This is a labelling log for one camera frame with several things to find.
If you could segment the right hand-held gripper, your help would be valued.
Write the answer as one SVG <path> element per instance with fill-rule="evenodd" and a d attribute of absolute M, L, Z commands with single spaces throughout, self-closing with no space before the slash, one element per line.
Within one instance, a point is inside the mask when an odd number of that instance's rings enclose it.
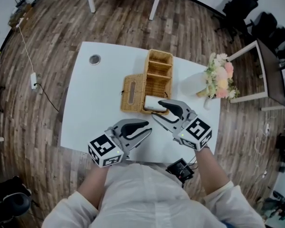
<path fill-rule="evenodd" d="M 175 141 L 195 151 L 201 151 L 207 145 L 212 138 L 212 128 L 204 117 L 197 115 L 183 101 L 165 99 L 158 103 L 178 117 L 177 120 L 171 121 L 160 114 L 152 114 L 159 125 L 172 133 Z"/>

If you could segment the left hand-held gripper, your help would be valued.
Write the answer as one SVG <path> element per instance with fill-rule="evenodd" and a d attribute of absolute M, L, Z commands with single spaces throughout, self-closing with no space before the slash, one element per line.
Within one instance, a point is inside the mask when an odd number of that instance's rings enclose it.
<path fill-rule="evenodd" d="M 152 128 L 145 129 L 134 137 L 128 136 L 148 124 L 146 120 L 131 118 L 122 119 L 109 127 L 103 134 L 88 142 L 88 153 L 93 162 L 103 168 L 129 159 L 130 150 L 137 148 L 152 133 Z"/>

